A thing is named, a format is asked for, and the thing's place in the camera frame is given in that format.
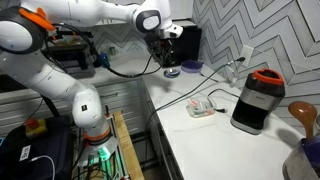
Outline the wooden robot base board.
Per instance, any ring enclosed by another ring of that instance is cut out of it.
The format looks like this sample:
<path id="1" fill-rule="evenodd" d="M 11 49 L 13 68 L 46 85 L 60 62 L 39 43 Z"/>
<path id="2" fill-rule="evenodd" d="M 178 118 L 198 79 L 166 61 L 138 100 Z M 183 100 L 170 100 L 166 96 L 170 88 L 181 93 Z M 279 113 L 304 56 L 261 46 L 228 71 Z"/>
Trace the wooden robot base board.
<path id="1" fill-rule="evenodd" d="M 145 180 L 122 112 L 117 111 L 113 116 L 127 172 L 131 180 Z"/>

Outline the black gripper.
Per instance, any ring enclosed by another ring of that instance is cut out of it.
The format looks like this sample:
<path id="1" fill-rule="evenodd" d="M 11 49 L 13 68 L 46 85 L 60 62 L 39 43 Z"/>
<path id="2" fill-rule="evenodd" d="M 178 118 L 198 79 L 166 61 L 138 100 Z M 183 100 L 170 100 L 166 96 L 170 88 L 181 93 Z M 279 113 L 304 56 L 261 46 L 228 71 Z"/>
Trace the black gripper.
<path id="1" fill-rule="evenodd" d="M 153 33 L 144 37 L 148 52 L 160 65 L 171 64 L 171 52 L 173 43 L 170 39 L 160 39 Z"/>

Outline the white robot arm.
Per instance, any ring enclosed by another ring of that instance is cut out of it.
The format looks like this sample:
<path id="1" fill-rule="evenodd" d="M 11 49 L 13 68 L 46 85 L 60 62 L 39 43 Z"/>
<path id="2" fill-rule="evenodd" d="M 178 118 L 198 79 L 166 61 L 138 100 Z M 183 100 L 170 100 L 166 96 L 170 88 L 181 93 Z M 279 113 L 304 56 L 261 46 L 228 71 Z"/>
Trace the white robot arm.
<path id="1" fill-rule="evenodd" d="M 115 138 L 96 88 L 84 84 L 41 53 L 45 35 L 58 25 L 90 27 L 105 19 L 129 23 L 141 33 L 177 38 L 183 28 L 171 19 L 169 0 L 118 5 L 103 0 L 20 0 L 0 12 L 0 68 L 15 81 L 50 99 L 72 105 L 75 124 L 91 149 L 108 147 Z"/>

